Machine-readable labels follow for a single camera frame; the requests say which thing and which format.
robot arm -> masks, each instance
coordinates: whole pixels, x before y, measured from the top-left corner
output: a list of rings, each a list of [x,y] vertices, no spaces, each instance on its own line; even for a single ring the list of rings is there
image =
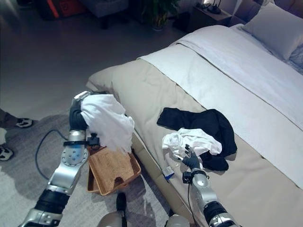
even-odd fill
[[[80,177],[81,168],[87,162],[89,153],[86,145],[99,144],[96,137],[86,141],[87,125],[80,114],[80,102],[90,95],[82,92],[75,96],[70,111],[70,134],[64,142],[61,162],[47,183],[34,208],[27,214],[19,227],[55,227],[62,218],[62,212]]]
[[[208,176],[200,169],[199,160],[192,148],[186,146],[186,149],[190,153],[190,158],[185,157],[182,162],[191,169],[191,173],[183,173],[183,183],[192,183],[192,195],[209,227],[240,227],[219,202],[210,186]]]

carpet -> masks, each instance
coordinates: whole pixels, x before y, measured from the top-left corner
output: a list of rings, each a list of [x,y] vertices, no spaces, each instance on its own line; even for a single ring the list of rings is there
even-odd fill
[[[20,129],[6,138],[14,157],[0,162],[0,225],[17,227],[47,184],[35,168],[34,154],[41,138],[50,129],[59,129],[68,136],[68,116],[49,116],[31,128]],[[42,172],[50,177],[60,163],[63,139],[52,132],[38,155]],[[144,167],[137,177],[121,191],[126,193],[127,218],[134,227],[163,227],[168,219],[169,205]],[[82,169],[79,182],[67,204],[60,227],[96,227],[101,218],[116,210],[116,193],[100,196],[86,192],[88,164]]]

pillow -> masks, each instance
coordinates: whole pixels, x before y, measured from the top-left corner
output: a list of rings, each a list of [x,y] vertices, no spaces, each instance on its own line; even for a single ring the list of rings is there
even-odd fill
[[[274,55],[288,60],[303,44],[303,19],[269,3],[243,30],[259,39]]]
[[[290,55],[289,60],[303,69],[303,45],[295,49],[295,51]]]
[[[263,3],[262,3],[262,6],[266,6],[269,3],[273,3],[274,4],[275,1],[274,0],[264,0]]]

bed frame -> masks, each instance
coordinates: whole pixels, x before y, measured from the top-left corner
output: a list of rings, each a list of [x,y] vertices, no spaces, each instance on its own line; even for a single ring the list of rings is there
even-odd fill
[[[259,11],[263,0],[243,0],[237,12],[232,17],[233,24],[246,24]],[[303,18],[303,0],[275,0],[276,5],[287,10],[296,16]],[[133,136],[133,148],[137,157],[140,159],[145,169],[165,197],[172,211],[186,217],[190,223],[194,223],[192,215],[176,189],[165,180],[162,171],[146,147],[140,137],[136,134]]]

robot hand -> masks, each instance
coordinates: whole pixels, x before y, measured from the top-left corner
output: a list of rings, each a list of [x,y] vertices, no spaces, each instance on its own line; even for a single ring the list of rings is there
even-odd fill
[[[182,162],[187,165],[191,170],[192,169],[200,169],[200,162],[195,152],[193,152],[192,148],[189,145],[185,147],[190,152],[190,157],[183,158]]]

